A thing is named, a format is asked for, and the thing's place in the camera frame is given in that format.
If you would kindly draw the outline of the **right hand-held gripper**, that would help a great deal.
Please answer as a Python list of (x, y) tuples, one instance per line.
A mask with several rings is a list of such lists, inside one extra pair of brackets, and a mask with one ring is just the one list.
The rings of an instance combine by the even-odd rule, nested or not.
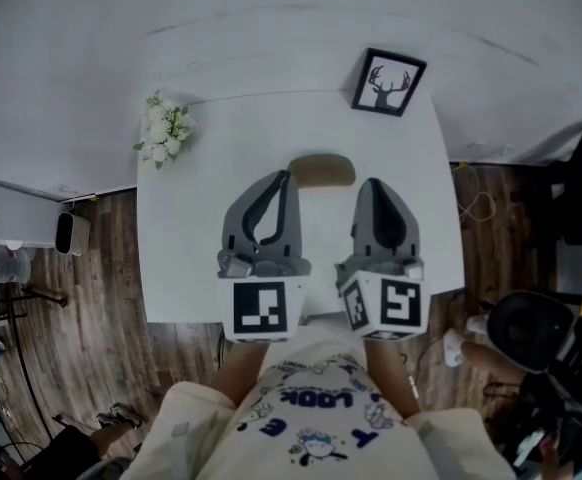
[(372, 263), (354, 255), (335, 265), (336, 286), (349, 327), (363, 340), (400, 341), (425, 332), (425, 279), (419, 225), (385, 182), (361, 186), (351, 230), (362, 257), (399, 255)]

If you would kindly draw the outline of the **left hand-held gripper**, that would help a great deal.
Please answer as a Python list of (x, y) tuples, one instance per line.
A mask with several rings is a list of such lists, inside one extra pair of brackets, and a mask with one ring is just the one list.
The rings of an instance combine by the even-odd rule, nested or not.
[(299, 191), (287, 170), (257, 180), (227, 210), (218, 300), (228, 340), (274, 343), (295, 334), (312, 271), (299, 258), (300, 223)]

